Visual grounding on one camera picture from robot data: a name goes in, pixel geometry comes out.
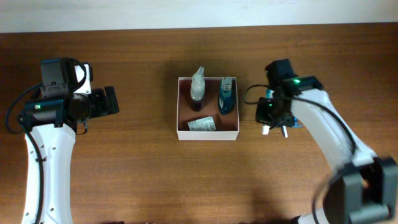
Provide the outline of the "blue mouthwash bottle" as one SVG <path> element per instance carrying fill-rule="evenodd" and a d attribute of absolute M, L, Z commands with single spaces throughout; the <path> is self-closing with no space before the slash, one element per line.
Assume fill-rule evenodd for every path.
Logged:
<path fill-rule="evenodd" d="M 233 79 L 224 77 L 220 82 L 218 109 L 221 114 L 228 114 L 234 108 Z"/>

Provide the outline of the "green white small tube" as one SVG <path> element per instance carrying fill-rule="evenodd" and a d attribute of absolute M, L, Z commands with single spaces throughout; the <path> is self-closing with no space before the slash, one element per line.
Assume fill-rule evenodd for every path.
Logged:
<path fill-rule="evenodd" d="M 187 124 L 190 131 L 216 131 L 215 122 L 212 116 L 189 121 Z"/>

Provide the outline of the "clear spray bottle purple liquid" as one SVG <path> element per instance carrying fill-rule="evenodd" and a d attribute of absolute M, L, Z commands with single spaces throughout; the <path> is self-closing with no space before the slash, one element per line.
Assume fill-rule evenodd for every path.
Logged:
<path fill-rule="evenodd" d="M 199 67 L 196 73 L 192 76 L 192 83 L 190 87 L 191 107 L 193 111 L 200 111 L 203 108 L 204 95 L 205 95 L 204 67 Z"/>

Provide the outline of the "teal white toothpaste tube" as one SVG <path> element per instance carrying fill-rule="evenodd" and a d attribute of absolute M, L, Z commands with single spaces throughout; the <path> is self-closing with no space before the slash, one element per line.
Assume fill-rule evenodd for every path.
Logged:
<path fill-rule="evenodd" d="M 263 125 L 262 126 L 262 134 L 263 135 L 268 135 L 269 134 L 269 130 L 270 130 L 270 127 L 268 126 L 268 125 Z"/>

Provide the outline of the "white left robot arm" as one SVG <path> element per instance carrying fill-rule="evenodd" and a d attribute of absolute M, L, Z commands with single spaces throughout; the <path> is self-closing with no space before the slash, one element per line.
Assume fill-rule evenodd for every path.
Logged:
<path fill-rule="evenodd" d="M 70 169 L 77 126 L 118 112 L 113 86 L 25 104 L 18 117 L 28 152 L 23 223 L 72 223 Z"/>

